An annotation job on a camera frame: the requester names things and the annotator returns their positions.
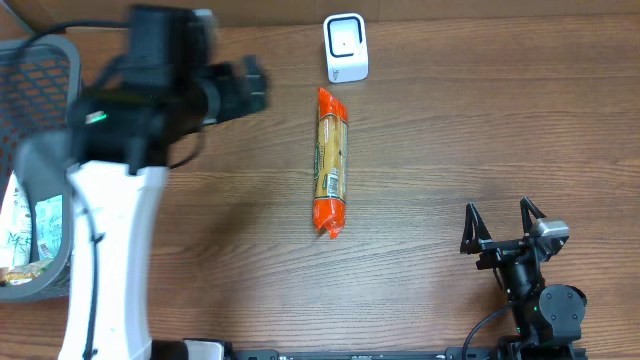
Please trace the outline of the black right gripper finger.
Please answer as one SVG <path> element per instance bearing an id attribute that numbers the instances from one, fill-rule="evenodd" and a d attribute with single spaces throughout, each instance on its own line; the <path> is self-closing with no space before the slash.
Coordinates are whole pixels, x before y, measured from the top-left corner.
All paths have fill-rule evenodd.
<path id="1" fill-rule="evenodd" d="M 476 206 L 469 202 L 465 210 L 465 226 L 462 235 L 461 250 L 484 250 L 493 239 L 486 228 Z"/>
<path id="2" fill-rule="evenodd" d="M 525 235 L 529 234 L 535 220 L 546 217 L 527 196 L 522 197 L 520 200 L 520 211 Z"/>

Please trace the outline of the orange biscuit pack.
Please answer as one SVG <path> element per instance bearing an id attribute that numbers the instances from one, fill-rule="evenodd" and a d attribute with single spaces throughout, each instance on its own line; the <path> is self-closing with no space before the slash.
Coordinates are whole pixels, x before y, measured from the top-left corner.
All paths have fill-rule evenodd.
<path id="1" fill-rule="evenodd" d="M 313 223 L 335 239 L 346 222 L 348 111 L 325 88 L 318 89 L 317 104 Z"/>

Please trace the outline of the teal snack packet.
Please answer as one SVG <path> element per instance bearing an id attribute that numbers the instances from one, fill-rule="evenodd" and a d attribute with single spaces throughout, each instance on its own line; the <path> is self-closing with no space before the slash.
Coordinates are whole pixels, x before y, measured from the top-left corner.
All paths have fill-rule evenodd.
<path id="1" fill-rule="evenodd" d="M 35 205 L 37 249 L 40 259 L 54 259 L 62 242 L 63 196 L 57 195 Z"/>

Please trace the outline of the white tube with gold cap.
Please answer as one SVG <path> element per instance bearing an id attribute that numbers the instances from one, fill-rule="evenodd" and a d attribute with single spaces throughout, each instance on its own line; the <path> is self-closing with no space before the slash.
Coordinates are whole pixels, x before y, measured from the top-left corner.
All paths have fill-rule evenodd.
<path id="1" fill-rule="evenodd" d="M 1 266 L 28 264 L 31 242 L 32 222 L 28 200 L 12 173 L 1 206 Z"/>

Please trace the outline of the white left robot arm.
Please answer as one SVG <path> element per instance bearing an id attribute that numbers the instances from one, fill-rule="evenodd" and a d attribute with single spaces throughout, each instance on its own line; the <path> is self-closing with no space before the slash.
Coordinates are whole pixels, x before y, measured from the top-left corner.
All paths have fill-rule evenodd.
<path id="1" fill-rule="evenodd" d="M 211 64 L 208 9 L 135 5 L 127 51 L 70 106 L 65 178 L 73 253 L 63 359 L 229 359 L 209 339 L 161 341 L 148 323 L 156 216 L 171 146 L 206 126 L 260 112 L 267 80 L 254 56 L 243 72 Z"/>

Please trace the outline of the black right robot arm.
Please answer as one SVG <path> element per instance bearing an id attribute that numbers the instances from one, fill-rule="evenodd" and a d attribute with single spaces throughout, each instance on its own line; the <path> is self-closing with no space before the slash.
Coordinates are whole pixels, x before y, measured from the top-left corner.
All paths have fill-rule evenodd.
<path id="1" fill-rule="evenodd" d="M 541 264 L 566 245 L 570 230 L 561 219 L 547 217 L 529 198 L 520 200 L 523 236 L 495 241 L 476 206 L 465 209 L 460 252 L 476 254 L 476 267 L 490 269 L 507 303 L 480 320 L 460 348 L 462 359 L 585 359 L 581 339 L 587 297 L 575 286 L 548 285 Z M 475 334 L 486 324 L 510 312 L 516 333 L 502 336 L 491 350 L 472 348 Z"/>

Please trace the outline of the white barcode scanner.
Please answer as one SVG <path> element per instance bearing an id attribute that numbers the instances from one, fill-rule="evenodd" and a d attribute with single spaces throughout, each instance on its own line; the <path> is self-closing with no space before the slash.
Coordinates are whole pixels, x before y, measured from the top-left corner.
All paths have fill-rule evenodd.
<path id="1" fill-rule="evenodd" d="M 328 80 L 331 83 L 361 81 L 369 74 L 365 21 L 357 13 L 327 17 L 323 23 Z"/>

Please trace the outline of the grey plastic basket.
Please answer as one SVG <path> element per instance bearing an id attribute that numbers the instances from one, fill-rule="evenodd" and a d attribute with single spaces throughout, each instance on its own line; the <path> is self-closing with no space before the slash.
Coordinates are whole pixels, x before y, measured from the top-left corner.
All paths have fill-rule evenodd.
<path id="1" fill-rule="evenodd" d="M 40 260 L 35 205 L 63 196 L 62 242 L 49 268 L 17 286 L 1 286 L 4 303 L 35 302 L 69 294 L 73 252 L 73 204 L 62 168 L 66 163 L 66 112 L 79 95 L 81 64 L 75 46 L 49 35 L 32 45 L 1 44 L 1 206 L 15 174 L 26 193 L 32 222 L 30 262 Z"/>

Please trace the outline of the yellow snack packet in basket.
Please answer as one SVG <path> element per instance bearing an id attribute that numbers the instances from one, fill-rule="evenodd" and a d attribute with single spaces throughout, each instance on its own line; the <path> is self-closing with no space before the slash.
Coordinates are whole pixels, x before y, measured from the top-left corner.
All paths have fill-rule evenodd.
<path id="1" fill-rule="evenodd" d="M 51 259 L 31 262 L 26 265 L 1 268 L 1 286 L 17 286 L 41 276 L 52 263 Z"/>

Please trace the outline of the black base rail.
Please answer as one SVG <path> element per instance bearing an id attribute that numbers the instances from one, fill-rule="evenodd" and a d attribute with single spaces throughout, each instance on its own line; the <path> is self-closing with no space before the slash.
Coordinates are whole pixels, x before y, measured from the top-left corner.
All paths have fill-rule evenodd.
<path id="1" fill-rule="evenodd" d="M 497 351 L 487 347 L 469 348 L 462 356 L 461 347 L 449 347 L 440 351 L 389 351 L 389 352 L 289 352 L 273 349 L 235 350 L 237 360 L 490 360 L 500 359 Z"/>

